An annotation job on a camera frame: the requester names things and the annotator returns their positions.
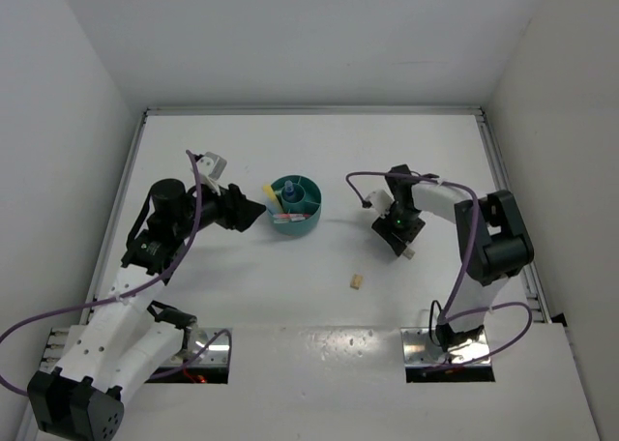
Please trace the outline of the yellow highlighter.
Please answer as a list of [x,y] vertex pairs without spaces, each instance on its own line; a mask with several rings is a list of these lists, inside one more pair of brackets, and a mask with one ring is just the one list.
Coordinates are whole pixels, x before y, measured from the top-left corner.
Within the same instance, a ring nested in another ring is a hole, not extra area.
[[264,193],[265,193],[265,195],[266,195],[266,198],[267,198],[267,204],[268,204],[269,202],[271,202],[272,204],[279,204],[279,205],[281,206],[280,201],[279,201],[279,199],[278,199],[278,197],[277,197],[277,195],[276,195],[276,193],[275,193],[275,191],[273,190],[273,188],[272,188],[272,186],[271,186],[271,185],[264,185],[264,186],[262,187],[262,190],[263,190],[263,192],[264,192]]

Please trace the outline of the blue capped glue stick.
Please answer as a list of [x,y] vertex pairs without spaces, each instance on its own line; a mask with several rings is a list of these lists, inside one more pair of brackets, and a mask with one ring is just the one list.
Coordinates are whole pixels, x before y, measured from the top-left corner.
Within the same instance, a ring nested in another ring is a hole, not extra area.
[[267,204],[267,209],[273,215],[280,215],[285,213],[285,210],[279,204],[272,204],[271,202]]

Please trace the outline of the pink highlighter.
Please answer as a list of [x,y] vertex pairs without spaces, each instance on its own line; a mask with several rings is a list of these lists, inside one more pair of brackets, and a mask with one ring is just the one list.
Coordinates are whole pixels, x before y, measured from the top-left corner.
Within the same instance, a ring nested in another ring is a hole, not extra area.
[[298,214],[298,213],[273,214],[272,218],[277,222],[304,221],[310,218],[310,214]]

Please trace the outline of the green highlighter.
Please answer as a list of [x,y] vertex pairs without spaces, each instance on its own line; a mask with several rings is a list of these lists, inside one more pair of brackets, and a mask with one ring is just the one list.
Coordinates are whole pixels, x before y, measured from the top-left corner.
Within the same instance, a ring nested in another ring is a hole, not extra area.
[[295,222],[301,222],[304,221],[304,219],[281,219],[281,220],[274,220],[274,224],[286,224],[286,223],[295,223]]

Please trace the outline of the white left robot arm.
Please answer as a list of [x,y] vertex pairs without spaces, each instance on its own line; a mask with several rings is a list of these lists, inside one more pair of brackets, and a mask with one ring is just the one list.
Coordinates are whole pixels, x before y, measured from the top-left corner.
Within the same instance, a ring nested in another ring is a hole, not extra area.
[[195,316],[158,301],[168,268],[187,241],[211,224],[243,232],[265,212],[238,186],[187,189],[153,184],[127,237],[107,304],[94,313],[50,371],[37,371],[27,395],[39,430],[67,440],[110,440],[136,390],[166,360],[191,349]]

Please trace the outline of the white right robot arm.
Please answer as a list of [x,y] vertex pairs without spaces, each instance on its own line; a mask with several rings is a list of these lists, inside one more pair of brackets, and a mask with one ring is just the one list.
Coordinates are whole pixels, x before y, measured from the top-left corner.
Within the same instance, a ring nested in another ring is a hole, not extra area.
[[371,228],[397,257],[410,253],[426,225],[423,212],[456,228],[461,266],[433,326],[434,343],[446,351],[478,338],[500,290],[534,258],[515,197],[495,191],[475,198],[460,184],[414,175],[405,164],[392,168],[385,181],[389,189],[369,193],[363,206],[378,214]]

